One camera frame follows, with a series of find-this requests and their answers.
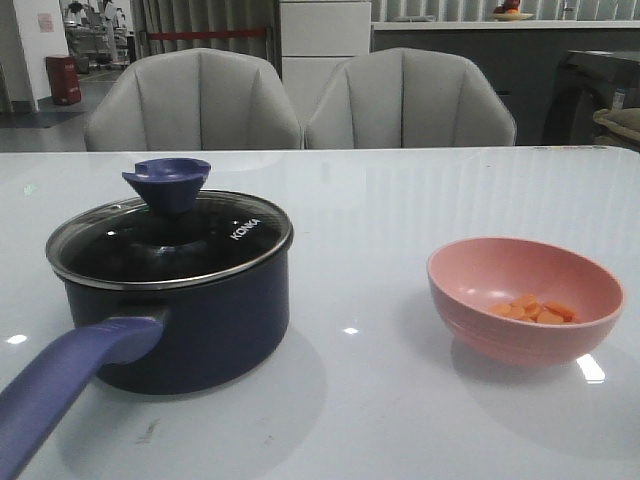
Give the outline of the beige cushion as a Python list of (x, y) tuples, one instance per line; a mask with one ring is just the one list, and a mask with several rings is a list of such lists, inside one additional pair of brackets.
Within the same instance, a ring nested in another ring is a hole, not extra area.
[(615, 146), (638, 152), (640, 149), (640, 109), (601, 109), (593, 114), (598, 127), (595, 145)]

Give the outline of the red barrier belt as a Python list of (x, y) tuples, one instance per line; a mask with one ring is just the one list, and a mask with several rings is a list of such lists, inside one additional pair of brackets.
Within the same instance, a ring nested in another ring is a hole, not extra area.
[(158, 32), (148, 33), (150, 40), (177, 41), (177, 40), (210, 40), (210, 39), (235, 39), (235, 38), (261, 38), (268, 35), (267, 27), (224, 30), (224, 31), (198, 31), (198, 32)]

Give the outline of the left grey upholstered chair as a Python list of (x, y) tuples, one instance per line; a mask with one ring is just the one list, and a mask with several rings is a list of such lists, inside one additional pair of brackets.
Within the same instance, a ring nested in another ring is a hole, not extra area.
[(302, 129), (275, 68), (194, 48), (131, 64), (89, 116), (90, 152), (283, 150)]

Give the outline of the red bin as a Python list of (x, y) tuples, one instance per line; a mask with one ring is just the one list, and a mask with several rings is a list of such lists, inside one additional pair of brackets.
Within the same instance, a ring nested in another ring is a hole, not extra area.
[(45, 64), (53, 103), (79, 103), (81, 90), (75, 60), (69, 55), (51, 55), (45, 58)]

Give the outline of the glass pot lid blue knob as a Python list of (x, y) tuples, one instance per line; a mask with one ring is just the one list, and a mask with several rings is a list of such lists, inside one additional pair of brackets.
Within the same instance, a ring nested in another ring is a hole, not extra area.
[(60, 225), (46, 257), (62, 279), (110, 290), (166, 290), (229, 278), (286, 250), (288, 215), (250, 194), (207, 190), (208, 162), (159, 158), (122, 177), (136, 197)]

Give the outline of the white cabinet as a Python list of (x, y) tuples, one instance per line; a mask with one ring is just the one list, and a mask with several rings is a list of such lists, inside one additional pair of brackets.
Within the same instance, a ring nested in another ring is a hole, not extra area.
[(369, 1), (281, 1), (282, 82), (305, 124), (336, 65), (370, 50)]

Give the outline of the grey upholstered chair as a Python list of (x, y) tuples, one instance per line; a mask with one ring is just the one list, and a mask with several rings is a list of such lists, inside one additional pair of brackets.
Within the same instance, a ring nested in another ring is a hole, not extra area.
[(354, 57), (330, 75), (308, 149), (512, 146), (516, 122), (471, 60), (411, 48)]
[(90, 152), (283, 150), (302, 129), (275, 68), (194, 48), (131, 64), (89, 116)]

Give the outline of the pink plastic bowl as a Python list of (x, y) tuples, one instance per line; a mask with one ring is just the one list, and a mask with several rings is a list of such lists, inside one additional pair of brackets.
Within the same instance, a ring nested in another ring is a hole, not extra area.
[[(546, 367), (595, 349), (622, 312), (620, 282), (594, 261), (532, 240), (480, 237), (454, 241), (427, 261), (431, 295), (454, 337), (503, 363)], [(498, 315), (497, 304), (532, 294), (573, 312), (555, 324)]]

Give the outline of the dark appliance at right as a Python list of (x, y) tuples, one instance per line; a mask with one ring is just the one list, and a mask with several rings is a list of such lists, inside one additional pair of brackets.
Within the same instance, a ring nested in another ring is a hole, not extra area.
[(637, 51), (570, 50), (556, 68), (541, 143), (592, 144), (596, 111), (638, 106)]

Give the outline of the right grey upholstered chair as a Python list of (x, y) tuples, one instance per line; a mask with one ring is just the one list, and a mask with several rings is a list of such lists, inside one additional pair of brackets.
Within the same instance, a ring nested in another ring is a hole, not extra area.
[(516, 122), (471, 60), (411, 48), (354, 57), (330, 75), (308, 149), (512, 146)]

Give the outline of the orange ham slices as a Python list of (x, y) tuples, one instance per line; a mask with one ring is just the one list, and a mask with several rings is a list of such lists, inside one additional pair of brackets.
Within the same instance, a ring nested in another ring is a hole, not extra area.
[(577, 322), (577, 313), (571, 307), (558, 301), (541, 301), (534, 294), (496, 303), (489, 308), (489, 312), (503, 318), (537, 324), (567, 325)]

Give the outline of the dark blue saucepan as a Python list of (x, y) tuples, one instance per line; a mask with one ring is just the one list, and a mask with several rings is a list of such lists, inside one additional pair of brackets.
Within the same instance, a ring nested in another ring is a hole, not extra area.
[(166, 290), (99, 289), (54, 272), (74, 326), (2, 391), (2, 477), (22, 472), (93, 378), (134, 393), (174, 395), (259, 365), (289, 322), (288, 248), (229, 278)]

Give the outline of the fruit plate on counter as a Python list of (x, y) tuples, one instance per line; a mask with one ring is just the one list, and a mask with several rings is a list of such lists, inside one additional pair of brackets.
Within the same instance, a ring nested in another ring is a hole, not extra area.
[(503, 0), (497, 5), (491, 17), (497, 21), (522, 21), (531, 19), (534, 14), (526, 13), (521, 10), (521, 0)]

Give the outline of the grey counter white top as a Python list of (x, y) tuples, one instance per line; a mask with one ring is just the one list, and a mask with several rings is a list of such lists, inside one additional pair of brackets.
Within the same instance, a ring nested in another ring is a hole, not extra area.
[(374, 51), (397, 47), (472, 60), (511, 111), (520, 145), (541, 143), (556, 68), (570, 50), (637, 51), (636, 21), (376, 22)]

